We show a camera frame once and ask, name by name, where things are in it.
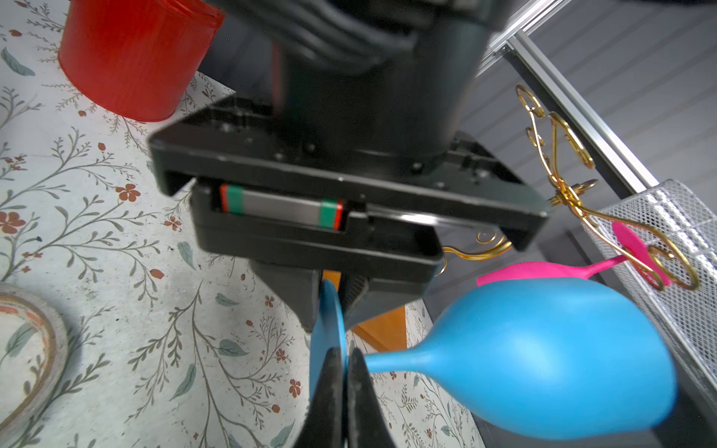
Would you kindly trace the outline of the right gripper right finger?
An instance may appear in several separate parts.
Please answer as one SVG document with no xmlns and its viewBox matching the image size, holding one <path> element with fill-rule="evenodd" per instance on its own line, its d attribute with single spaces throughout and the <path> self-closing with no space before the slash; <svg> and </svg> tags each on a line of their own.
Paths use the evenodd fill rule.
<svg viewBox="0 0 717 448">
<path fill-rule="evenodd" d="M 350 352 L 347 362 L 347 446 L 396 447 L 375 395 L 365 356 L 358 348 Z"/>
</svg>

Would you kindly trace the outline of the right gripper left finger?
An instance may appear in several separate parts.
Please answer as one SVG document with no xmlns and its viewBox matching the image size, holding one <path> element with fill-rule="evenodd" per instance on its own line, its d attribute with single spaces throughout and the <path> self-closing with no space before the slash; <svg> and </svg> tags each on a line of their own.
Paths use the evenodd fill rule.
<svg viewBox="0 0 717 448">
<path fill-rule="evenodd" d="M 317 379 L 317 389 L 294 448 L 339 448 L 343 442 L 344 359 L 330 349 Z"/>
</svg>

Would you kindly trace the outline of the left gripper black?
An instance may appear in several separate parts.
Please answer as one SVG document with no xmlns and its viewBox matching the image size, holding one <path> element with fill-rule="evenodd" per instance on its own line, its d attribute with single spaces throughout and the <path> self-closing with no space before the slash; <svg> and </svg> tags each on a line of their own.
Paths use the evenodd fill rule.
<svg viewBox="0 0 717 448">
<path fill-rule="evenodd" d="M 148 141 L 159 190 L 190 187 L 199 247 L 248 259 L 311 330 L 319 274 L 344 277 L 347 326 L 420 298 L 441 270 L 437 228 L 491 226 L 528 248 L 547 201 L 474 141 L 456 139 L 437 169 L 367 177 L 323 168 L 308 144 L 290 146 L 272 106 L 231 95 Z"/>
</svg>

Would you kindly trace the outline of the blue wine glass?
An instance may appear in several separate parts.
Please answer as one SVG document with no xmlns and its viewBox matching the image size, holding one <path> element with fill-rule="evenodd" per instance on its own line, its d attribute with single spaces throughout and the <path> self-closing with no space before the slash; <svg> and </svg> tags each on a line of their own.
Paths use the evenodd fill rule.
<svg viewBox="0 0 717 448">
<path fill-rule="evenodd" d="M 310 402 L 324 358 L 347 348 L 336 288 L 324 282 L 310 348 Z M 651 429 L 677 397 L 675 368 L 651 321 L 622 294 L 578 278 L 491 283 L 451 304 L 409 349 L 365 355 L 369 374 L 411 371 L 496 427 L 563 441 Z"/>
</svg>

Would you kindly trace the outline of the gold wire wine glass rack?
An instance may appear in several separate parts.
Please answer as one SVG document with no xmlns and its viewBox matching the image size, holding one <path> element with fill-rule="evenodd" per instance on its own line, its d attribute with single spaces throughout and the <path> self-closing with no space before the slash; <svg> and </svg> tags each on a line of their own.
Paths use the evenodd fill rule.
<svg viewBox="0 0 717 448">
<path fill-rule="evenodd" d="M 580 194 L 593 184 L 586 182 L 571 186 L 560 175 L 558 134 L 564 134 L 580 161 L 587 168 L 593 169 L 596 165 L 586 147 L 567 121 L 554 111 L 546 112 L 528 88 L 517 85 L 515 92 L 530 117 L 530 126 L 526 128 L 528 140 L 537 149 L 547 178 L 556 191 L 551 201 L 569 207 L 571 213 L 581 220 L 593 235 L 612 248 L 616 255 L 606 261 L 579 267 L 539 261 L 517 263 L 478 277 L 476 286 L 533 278 L 589 279 L 620 264 L 628 263 L 657 291 L 663 291 L 671 285 L 690 291 L 698 289 L 698 272 L 685 254 L 662 231 L 635 220 L 598 212 L 584 205 Z"/>
</svg>

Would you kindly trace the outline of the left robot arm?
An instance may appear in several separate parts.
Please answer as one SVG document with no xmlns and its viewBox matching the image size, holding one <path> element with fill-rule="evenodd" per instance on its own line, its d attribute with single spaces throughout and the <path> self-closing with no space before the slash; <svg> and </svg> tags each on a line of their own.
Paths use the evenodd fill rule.
<svg viewBox="0 0 717 448">
<path fill-rule="evenodd" d="M 321 276 L 354 327 L 420 298 L 440 226 L 527 249 L 545 199 L 460 110 L 507 1 L 220 1 L 274 44 L 272 99 L 234 94 L 156 132 L 160 191 L 190 187 L 198 245 L 247 259 L 311 332 Z"/>
</svg>

